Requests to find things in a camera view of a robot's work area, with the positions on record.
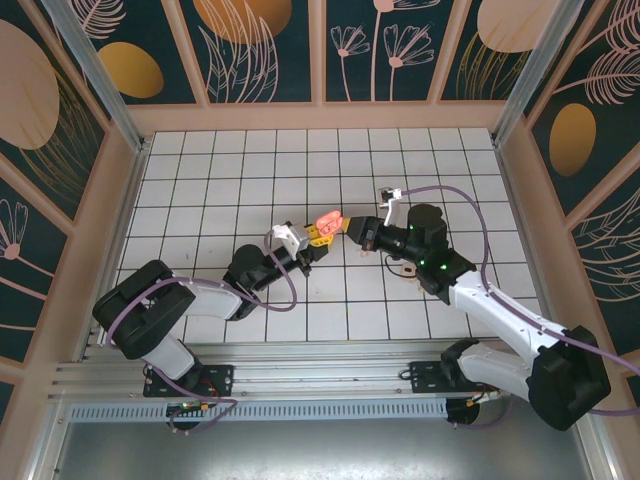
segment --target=grid tile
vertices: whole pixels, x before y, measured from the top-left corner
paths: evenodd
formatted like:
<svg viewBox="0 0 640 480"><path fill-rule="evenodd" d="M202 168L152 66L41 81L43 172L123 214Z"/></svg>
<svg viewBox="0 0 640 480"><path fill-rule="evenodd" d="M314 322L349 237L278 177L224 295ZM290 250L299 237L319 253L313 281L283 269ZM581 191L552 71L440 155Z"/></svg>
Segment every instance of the grid tile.
<svg viewBox="0 0 640 480"><path fill-rule="evenodd" d="M246 153L242 177L273 177L275 161L275 153Z"/></svg>
<svg viewBox="0 0 640 480"><path fill-rule="evenodd" d="M151 154L168 154L182 152L185 132L157 132L153 137Z"/></svg>
<svg viewBox="0 0 640 480"><path fill-rule="evenodd" d="M165 236L199 235L202 207L171 207Z"/></svg>
<svg viewBox="0 0 640 480"><path fill-rule="evenodd" d="M389 324L385 302L347 303L349 340L387 340Z"/></svg>
<svg viewBox="0 0 640 480"><path fill-rule="evenodd" d="M430 128L434 150L462 150L462 140L457 128Z"/></svg>
<svg viewBox="0 0 640 480"><path fill-rule="evenodd" d="M338 152L310 153L307 169L310 177L337 177L340 175Z"/></svg>
<svg viewBox="0 0 640 480"><path fill-rule="evenodd" d="M268 342L304 342L307 339L307 309L299 305L290 312L269 312Z"/></svg>
<svg viewBox="0 0 640 480"><path fill-rule="evenodd" d="M178 178L209 178L212 155L182 155Z"/></svg>
<svg viewBox="0 0 640 480"><path fill-rule="evenodd" d="M431 150L428 128L401 128L402 150Z"/></svg>
<svg viewBox="0 0 640 480"><path fill-rule="evenodd" d="M173 188L171 205L176 207L203 205L206 193L206 180L177 180Z"/></svg>
<svg viewBox="0 0 640 480"><path fill-rule="evenodd" d="M400 150L400 134L396 128L372 128L369 143L371 151Z"/></svg>
<svg viewBox="0 0 640 480"><path fill-rule="evenodd" d="M467 150L469 170L474 175L500 175L498 160L493 150Z"/></svg>
<svg viewBox="0 0 640 480"><path fill-rule="evenodd" d="M371 176L371 152L340 152L340 175Z"/></svg>
<svg viewBox="0 0 640 480"><path fill-rule="evenodd" d="M175 180L145 180L138 196L139 207L168 207Z"/></svg>
<svg viewBox="0 0 640 480"><path fill-rule="evenodd" d="M407 175L437 175L433 152L402 152Z"/></svg>
<svg viewBox="0 0 640 480"><path fill-rule="evenodd" d="M237 205L239 193L239 178L209 180L205 205Z"/></svg>
<svg viewBox="0 0 640 480"><path fill-rule="evenodd" d="M307 308L309 341L347 340L345 303L310 303Z"/></svg>
<svg viewBox="0 0 640 480"><path fill-rule="evenodd" d="M469 165L464 151L436 150L434 153L440 175L469 175Z"/></svg>
<svg viewBox="0 0 640 480"><path fill-rule="evenodd" d="M132 237L161 237L164 234L168 216L168 208L136 208L129 235Z"/></svg>
<svg viewBox="0 0 640 480"><path fill-rule="evenodd" d="M404 162L401 152L372 152L373 174L404 175Z"/></svg>
<svg viewBox="0 0 640 480"><path fill-rule="evenodd" d="M241 153L214 155L211 161L211 178L240 178L242 157Z"/></svg>
<svg viewBox="0 0 640 480"><path fill-rule="evenodd" d="M213 153L242 153L245 143L244 131L217 132Z"/></svg>
<svg viewBox="0 0 640 480"><path fill-rule="evenodd" d="M275 152L275 130L250 130L247 132L245 152Z"/></svg>
<svg viewBox="0 0 640 480"><path fill-rule="evenodd" d="M393 340L429 338L424 301L387 302L389 332Z"/></svg>
<svg viewBox="0 0 640 480"><path fill-rule="evenodd" d="M369 151L369 132L366 128L338 130L340 151Z"/></svg>
<svg viewBox="0 0 640 480"><path fill-rule="evenodd" d="M216 132L187 132L182 153L212 153Z"/></svg>
<svg viewBox="0 0 640 480"><path fill-rule="evenodd" d="M264 252L264 233L273 224L314 222L332 210L345 217L384 217L386 211L376 205L379 188L452 185L481 202L490 230L490 262L497 262L488 267L490 281L539 311L486 131L161 132L156 138L119 281L154 258L185 275L221 280L238 248L252 244ZM471 206L450 192L413 194L401 205L401 226L417 202L442 208L454 248L480 263L483 237ZM293 272L300 305L292 312L256 309L240 322L189 316L172 332L187 343L494 335L477 320L425 297L417 282L394 276L382 259L380 253L363 256L359 246L339 234L308 279ZM395 273L401 265L390 260ZM278 281L258 297L286 305L291 292Z"/></svg>
<svg viewBox="0 0 640 480"><path fill-rule="evenodd" d="M306 130L278 130L277 152L306 152Z"/></svg>
<svg viewBox="0 0 640 480"><path fill-rule="evenodd" d="M145 180L173 180L176 178L180 155L150 155Z"/></svg>
<svg viewBox="0 0 640 480"><path fill-rule="evenodd" d="M493 150L493 143L486 128L461 128L460 136L467 150Z"/></svg>
<svg viewBox="0 0 640 480"><path fill-rule="evenodd" d="M306 177L306 153L276 153L276 177Z"/></svg>
<svg viewBox="0 0 640 480"><path fill-rule="evenodd" d="M307 132L307 151L309 152L337 152L337 130L309 130Z"/></svg>

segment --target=leaf illustration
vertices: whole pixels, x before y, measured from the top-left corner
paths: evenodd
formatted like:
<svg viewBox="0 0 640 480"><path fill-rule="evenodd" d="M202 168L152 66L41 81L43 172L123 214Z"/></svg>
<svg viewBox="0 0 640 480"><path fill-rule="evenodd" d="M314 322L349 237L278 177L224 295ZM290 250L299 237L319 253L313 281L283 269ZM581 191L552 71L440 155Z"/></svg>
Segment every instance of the leaf illustration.
<svg viewBox="0 0 640 480"><path fill-rule="evenodd" d="M620 53L640 48L640 0L618 0L605 32L611 48Z"/></svg>
<svg viewBox="0 0 640 480"><path fill-rule="evenodd" d="M89 38L105 40L127 15L123 0L70 0Z"/></svg>
<svg viewBox="0 0 640 480"><path fill-rule="evenodd" d="M580 222L579 233L575 235L578 249L594 246L597 242L609 238L612 232L639 214L640 190L619 207Z"/></svg>
<svg viewBox="0 0 640 480"><path fill-rule="evenodd" d="M253 103L269 95L266 101L271 101L278 85L278 58L269 26L246 3L243 15L230 0L218 7L210 0L202 5L219 34L211 36L200 28L209 51L206 86L212 100Z"/></svg>
<svg viewBox="0 0 640 480"><path fill-rule="evenodd" d="M553 94L584 85L591 103L622 105L640 87L640 49L619 52L611 50L595 61L587 78L569 83Z"/></svg>
<svg viewBox="0 0 640 480"><path fill-rule="evenodd" d="M598 300L640 296L640 189L619 207L583 220L574 238Z"/></svg>
<svg viewBox="0 0 640 480"><path fill-rule="evenodd" d="M228 96L228 78L229 72L225 64L224 58L220 51L219 42L216 39L212 39L209 34L202 28L200 33L202 34L207 49L209 51L209 73L207 75L207 91L211 94L214 102L225 102L225 97Z"/></svg>

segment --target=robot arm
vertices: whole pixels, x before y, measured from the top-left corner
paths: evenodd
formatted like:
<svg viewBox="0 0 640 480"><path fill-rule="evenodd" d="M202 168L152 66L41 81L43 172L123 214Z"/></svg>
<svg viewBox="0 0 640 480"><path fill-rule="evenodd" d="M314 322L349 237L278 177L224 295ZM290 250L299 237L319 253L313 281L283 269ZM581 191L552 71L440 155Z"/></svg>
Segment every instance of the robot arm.
<svg viewBox="0 0 640 480"><path fill-rule="evenodd" d="M383 191L391 209L397 195ZM511 297L489 285L488 292L474 264L447 241L447 225L440 208L419 204L408 213L406 228L376 217L349 219L347 236L365 251L382 251L394 260L416 265L424 290L448 305L483 322L517 355L498 352L474 339L457 342L442 354L443 372L457 382L481 382L528 400L538 415L552 427L566 430L610 393L602 358L578 349L534 328L498 302L535 319L543 329L597 345L595 337L577 327L562 325L530 312Z"/></svg>
<svg viewBox="0 0 640 480"><path fill-rule="evenodd" d="M305 276L311 264L329 253L333 235L322 236L314 225L286 223L273 227L273 236L283 246L273 252L287 272L298 268ZM100 298L93 316L108 330L118 315L142 292L162 280L176 276L160 260L152 260ZM244 245L234 253L223 282L258 301L262 291L282 277L269 255L255 245ZM246 318L256 304L225 289L202 283L172 283L138 304L116 328L113 341L126 358L142 359L160 369L186 390L200 381L202 365L193 353L169 334L184 315L214 316L237 321Z"/></svg>

